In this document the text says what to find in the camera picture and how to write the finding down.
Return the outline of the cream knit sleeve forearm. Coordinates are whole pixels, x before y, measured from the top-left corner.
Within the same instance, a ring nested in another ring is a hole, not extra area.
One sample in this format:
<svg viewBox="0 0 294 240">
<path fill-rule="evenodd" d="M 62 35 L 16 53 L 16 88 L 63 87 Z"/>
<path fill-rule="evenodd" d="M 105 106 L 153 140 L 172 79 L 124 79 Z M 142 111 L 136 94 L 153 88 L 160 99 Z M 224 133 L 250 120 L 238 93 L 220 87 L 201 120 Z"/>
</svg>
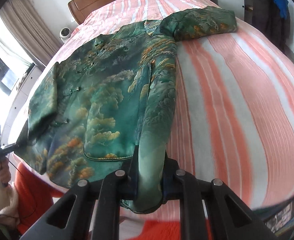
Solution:
<svg viewBox="0 0 294 240">
<path fill-rule="evenodd" d="M 0 225 L 15 229 L 19 224 L 18 192 L 14 185 L 3 187 L 0 183 Z"/>
</svg>

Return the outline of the left hand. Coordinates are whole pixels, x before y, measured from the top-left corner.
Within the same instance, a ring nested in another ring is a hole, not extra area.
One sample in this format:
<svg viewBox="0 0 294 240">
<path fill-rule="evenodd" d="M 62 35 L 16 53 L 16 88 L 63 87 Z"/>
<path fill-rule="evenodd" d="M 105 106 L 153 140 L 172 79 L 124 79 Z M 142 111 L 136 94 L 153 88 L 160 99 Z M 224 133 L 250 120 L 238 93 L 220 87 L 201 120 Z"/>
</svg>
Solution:
<svg viewBox="0 0 294 240">
<path fill-rule="evenodd" d="M 3 187 L 7 187 L 11 180 L 11 173 L 8 164 L 9 159 L 7 157 L 3 157 L 0 160 L 0 184 Z"/>
</svg>

